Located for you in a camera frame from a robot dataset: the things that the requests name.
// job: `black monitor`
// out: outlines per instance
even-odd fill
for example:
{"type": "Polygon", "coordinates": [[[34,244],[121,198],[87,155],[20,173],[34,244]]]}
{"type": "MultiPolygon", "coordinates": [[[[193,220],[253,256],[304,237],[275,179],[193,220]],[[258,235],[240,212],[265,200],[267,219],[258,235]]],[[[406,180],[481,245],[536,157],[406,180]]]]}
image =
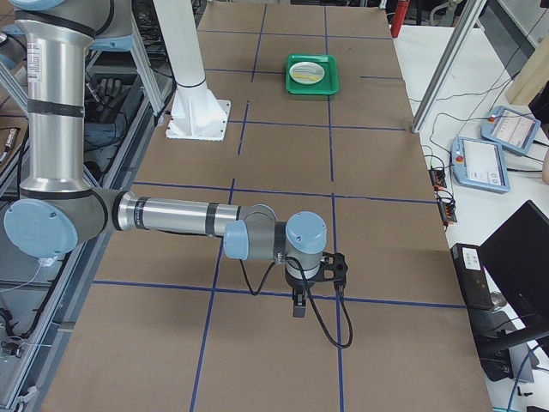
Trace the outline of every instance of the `black monitor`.
{"type": "Polygon", "coordinates": [[[525,202],[479,248],[480,261],[526,328],[491,350],[537,340],[549,355],[549,219],[525,202]]]}

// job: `white table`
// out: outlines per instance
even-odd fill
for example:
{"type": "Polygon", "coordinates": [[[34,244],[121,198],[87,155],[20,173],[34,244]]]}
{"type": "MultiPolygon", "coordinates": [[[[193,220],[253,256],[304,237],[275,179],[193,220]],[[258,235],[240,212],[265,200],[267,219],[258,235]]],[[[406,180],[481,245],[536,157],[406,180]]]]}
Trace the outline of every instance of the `white table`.
{"type": "MultiPolygon", "coordinates": [[[[411,99],[410,105],[413,112],[419,106],[419,102],[414,100],[420,100],[423,97],[451,33],[452,29],[449,27],[404,26],[399,38],[395,40],[395,48],[407,84],[408,97],[411,99]]],[[[504,65],[500,62],[484,33],[480,29],[474,29],[438,97],[485,92],[491,88],[503,71],[504,65]]],[[[509,79],[509,75],[505,72],[497,85],[503,84],[509,79]]],[[[441,157],[448,165],[448,154],[429,142],[437,114],[445,112],[462,119],[485,117],[494,105],[500,91],[501,88],[488,93],[474,115],[472,115],[472,111],[482,101],[484,95],[454,97],[450,100],[438,101],[420,132],[422,144],[429,145],[433,153],[441,157]]],[[[495,103],[495,106],[508,106],[504,93],[495,103]]],[[[528,108],[524,106],[512,107],[528,112],[528,108]]],[[[440,115],[435,123],[432,139],[449,149],[464,123],[440,115]]],[[[460,136],[480,138],[480,121],[467,122],[460,132],[460,136]]],[[[546,136],[541,130],[536,140],[547,142],[546,136]]],[[[424,148],[424,151],[426,154],[431,152],[428,148],[424,148]]],[[[543,159],[545,152],[545,148],[533,145],[528,154],[543,159]]],[[[509,153],[505,154],[505,160],[507,167],[541,169],[539,162],[519,158],[509,153]]],[[[437,161],[433,162],[433,166],[438,166],[437,161]]],[[[446,233],[450,247],[457,242],[480,245],[528,199],[533,200],[545,214],[549,215],[549,185],[543,184],[540,173],[510,173],[510,185],[511,191],[502,195],[459,186],[454,180],[458,223],[450,225],[446,233]]],[[[491,290],[497,289],[491,280],[489,282],[491,290]]],[[[511,308],[506,307],[505,311],[510,318],[516,316],[511,308]]],[[[520,321],[514,323],[517,328],[523,327],[520,321]]],[[[537,350],[535,354],[540,358],[543,367],[549,365],[549,360],[541,350],[537,350]]],[[[534,371],[534,378],[536,382],[533,385],[520,384],[522,391],[532,391],[534,395],[531,397],[516,396],[513,402],[514,410],[525,411],[527,405],[549,409],[549,374],[534,371]]],[[[504,379],[492,383],[486,379],[486,383],[494,407],[505,409],[513,382],[510,379],[504,379]]]]}

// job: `white pillar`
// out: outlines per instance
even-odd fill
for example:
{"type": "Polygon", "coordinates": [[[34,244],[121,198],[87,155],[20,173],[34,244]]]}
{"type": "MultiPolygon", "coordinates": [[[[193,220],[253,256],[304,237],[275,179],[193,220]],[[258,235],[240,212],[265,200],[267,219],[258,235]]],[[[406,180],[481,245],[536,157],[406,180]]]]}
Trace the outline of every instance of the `white pillar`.
{"type": "Polygon", "coordinates": [[[154,7],[178,83],[166,136],[223,140],[231,102],[208,89],[190,0],[154,0],[154,7]]]}

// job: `red pole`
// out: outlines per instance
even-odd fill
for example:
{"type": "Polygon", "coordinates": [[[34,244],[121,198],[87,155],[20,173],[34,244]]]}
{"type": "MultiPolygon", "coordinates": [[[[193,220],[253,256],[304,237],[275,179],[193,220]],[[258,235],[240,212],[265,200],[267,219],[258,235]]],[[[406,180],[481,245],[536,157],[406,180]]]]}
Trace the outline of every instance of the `red pole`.
{"type": "Polygon", "coordinates": [[[409,0],[399,0],[396,5],[395,18],[393,19],[393,24],[391,25],[391,36],[393,39],[398,37],[398,34],[401,32],[402,23],[408,12],[408,6],[410,5],[409,0]]]}

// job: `green plate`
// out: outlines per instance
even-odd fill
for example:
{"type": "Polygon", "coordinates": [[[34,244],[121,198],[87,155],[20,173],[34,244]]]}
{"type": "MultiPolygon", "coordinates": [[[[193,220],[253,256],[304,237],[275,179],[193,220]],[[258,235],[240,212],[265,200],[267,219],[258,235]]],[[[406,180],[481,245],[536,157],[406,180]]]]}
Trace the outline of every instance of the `green plate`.
{"type": "Polygon", "coordinates": [[[337,64],[329,54],[291,54],[286,63],[286,90],[291,94],[331,95],[340,91],[337,64]],[[297,83],[290,77],[290,67],[299,62],[313,62],[324,69],[324,78],[315,84],[297,83]]]}

